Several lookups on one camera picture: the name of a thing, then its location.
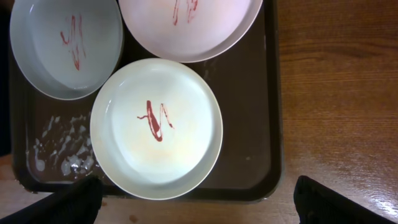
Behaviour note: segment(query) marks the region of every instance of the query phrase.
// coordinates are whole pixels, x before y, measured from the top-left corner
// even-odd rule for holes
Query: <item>pink plate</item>
[[[199,62],[232,47],[262,0],[119,0],[134,38],[156,56]]]

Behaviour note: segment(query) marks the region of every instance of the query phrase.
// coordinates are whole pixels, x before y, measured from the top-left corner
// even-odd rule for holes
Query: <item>tray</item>
[[[176,200],[258,202],[276,189],[283,168],[276,10],[276,0],[265,0],[234,47],[205,62],[187,64],[213,90],[223,115],[224,138],[210,175]],[[118,68],[151,57],[125,28]],[[97,94],[76,101],[49,98],[26,81],[11,57],[13,168],[27,190],[55,192],[93,174],[103,181],[105,195],[134,198],[117,188],[95,160],[88,130]],[[76,166],[65,175],[67,157]]]

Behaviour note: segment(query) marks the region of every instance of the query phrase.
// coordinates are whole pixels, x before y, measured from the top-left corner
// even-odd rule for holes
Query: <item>wood grain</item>
[[[398,222],[398,1],[279,2],[285,175],[254,205],[104,199],[96,223],[299,223],[308,175]],[[0,160],[0,217],[43,198]]]

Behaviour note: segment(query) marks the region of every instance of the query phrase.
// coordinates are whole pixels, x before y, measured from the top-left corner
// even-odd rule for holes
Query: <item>red sauce drizzle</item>
[[[180,9],[180,0],[175,0],[174,14],[173,14],[173,25],[177,25],[178,22],[178,10]]]
[[[81,48],[83,49],[83,55],[86,57],[86,50],[83,45],[83,29],[81,27],[81,14],[79,15],[79,36],[80,36],[80,44]],[[73,63],[75,64],[76,69],[79,71],[80,70],[80,58],[79,58],[79,42],[76,41],[76,17],[72,15],[72,22],[70,25],[70,30],[69,30],[69,36],[68,40],[66,40],[63,32],[60,32],[61,38],[62,38],[62,44],[69,46],[69,52],[72,51],[72,60]]]
[[[156,117],[154,116],[153,111],[152,111],[152,103],[150,102],[150,100],[147,100],[147,115],[142,116],[142,117],[139,117],[139,116],[137,117],[138,119],[144,119],[144,118],[148,119],[150,131],[158,142],[161,142],[163,140],[162,114],[165,115],[169,126],[174,129],[172,123],[169,121],[169,114],[166,110],[166,107],[163,105],[163,103],[160,104],[160,116],[159,116],[160,122],[159,122],[159,124],[156,120]]]
[[[198,7],[199,0],[187,0],[187,22],[190,23],[196,16],[196,10]],[[173,13],[173,25],[178,23],[178,10],[180,9],[180,0],[175,0],[174,13]]]
[[[192,21],[193,18],[195,18],[196,14],[195,11],[197,10],[198,7],[198,0],[187,0],[188,4],[188,23]]]

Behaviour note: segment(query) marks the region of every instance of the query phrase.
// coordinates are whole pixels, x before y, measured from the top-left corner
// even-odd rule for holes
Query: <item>plate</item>
[[[100,90],[91,142],[106,175],[140,198],[165,200],[194,189],[221,150],[217,100],[190,68],[152,58],[126,65]]]
[[[134,38],[152,54],[199,62],[232,47],[248,31],[262,0],[119,0]]]
[[[10,36],[18,66],[36,89],[76,100],[113,73],[123,23],[115,0],[16,0]]]

